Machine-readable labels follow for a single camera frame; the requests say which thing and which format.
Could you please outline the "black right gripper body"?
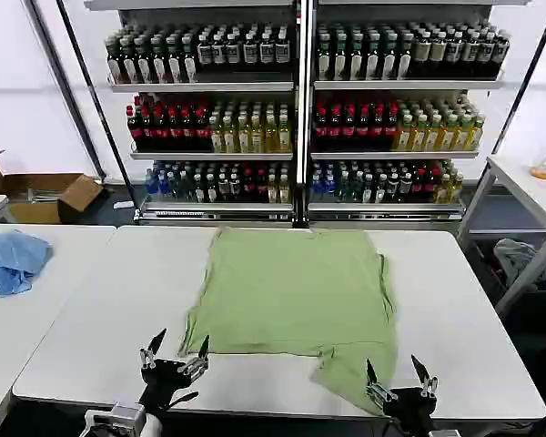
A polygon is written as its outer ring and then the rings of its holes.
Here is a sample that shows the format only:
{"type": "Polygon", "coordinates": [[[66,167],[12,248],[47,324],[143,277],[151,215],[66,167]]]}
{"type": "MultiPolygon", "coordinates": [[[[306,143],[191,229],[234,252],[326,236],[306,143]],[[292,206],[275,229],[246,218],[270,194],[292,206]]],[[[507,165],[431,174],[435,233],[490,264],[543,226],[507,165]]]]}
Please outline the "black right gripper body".
{"type": "Polygon", "coordinates": [[[419,387],[393,389],[383,402],[383,413],[391,418],[402,435],[431,435],[436,427],[430,417],[437,398],[419,387]]]}

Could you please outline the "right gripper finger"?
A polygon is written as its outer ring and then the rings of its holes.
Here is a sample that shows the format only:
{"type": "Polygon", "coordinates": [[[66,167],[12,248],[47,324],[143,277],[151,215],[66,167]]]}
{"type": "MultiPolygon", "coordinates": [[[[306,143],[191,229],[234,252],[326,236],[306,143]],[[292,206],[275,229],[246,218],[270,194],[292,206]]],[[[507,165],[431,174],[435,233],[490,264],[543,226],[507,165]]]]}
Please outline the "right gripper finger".
{"type": "Polygon", "coordinates": [[[366,392],[375,403],[390,403],[397,400],[397,395],[385,388],[379,381],[369,359],[366,359],[367,386],[366,392]]]}
{"type": "Polygon", "coordinates": [[[420,395],[435,396],[438,389],[438,378],[430,376],[426,366],[415,355],[411,356],[411,361],[421,383],[420,395]]]}

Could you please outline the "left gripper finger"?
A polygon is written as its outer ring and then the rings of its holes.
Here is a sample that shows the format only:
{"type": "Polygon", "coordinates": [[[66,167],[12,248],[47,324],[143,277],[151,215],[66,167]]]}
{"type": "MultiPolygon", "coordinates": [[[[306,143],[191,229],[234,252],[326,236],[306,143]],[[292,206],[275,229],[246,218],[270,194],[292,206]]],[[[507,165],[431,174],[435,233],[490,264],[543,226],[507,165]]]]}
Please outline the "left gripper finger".
{"type": "Polygon", "coordinates": [[[207,335],[196,358],[179,367],[177,371],[186,376],[201,376],[208,368],[208,347],[209,336],[207,335]]]}
{"type": "Polygon", "coordinates": [[[140,360],[142,363],[143,369],[151,369],[156,366],[155,359],[156,354],[163,342],[163,339],[167,333],[167,329],[163,329],[158,333],[158,335],[154,336],[152,340],[149,342],[148,346],[146,348],[140,349],[140,360]]]}

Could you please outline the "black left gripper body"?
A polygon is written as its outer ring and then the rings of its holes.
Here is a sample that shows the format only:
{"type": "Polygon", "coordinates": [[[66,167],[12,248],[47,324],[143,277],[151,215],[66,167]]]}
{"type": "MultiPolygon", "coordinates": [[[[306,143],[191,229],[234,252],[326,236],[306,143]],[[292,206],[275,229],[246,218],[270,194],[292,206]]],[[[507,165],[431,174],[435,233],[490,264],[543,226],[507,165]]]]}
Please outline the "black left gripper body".
{"type": "Polygon", "coordinates": [[[170,410],[175,405],[192,401],[198,396],[198,391],[191,391],[177,399],[174,395],[188,389],[201,376],[186,376],[177,370],[186,362],[155,359],[156,366],[141,371],[146,388],[138,403],[143,405],[147,413],[161,413],[170,410]]]}

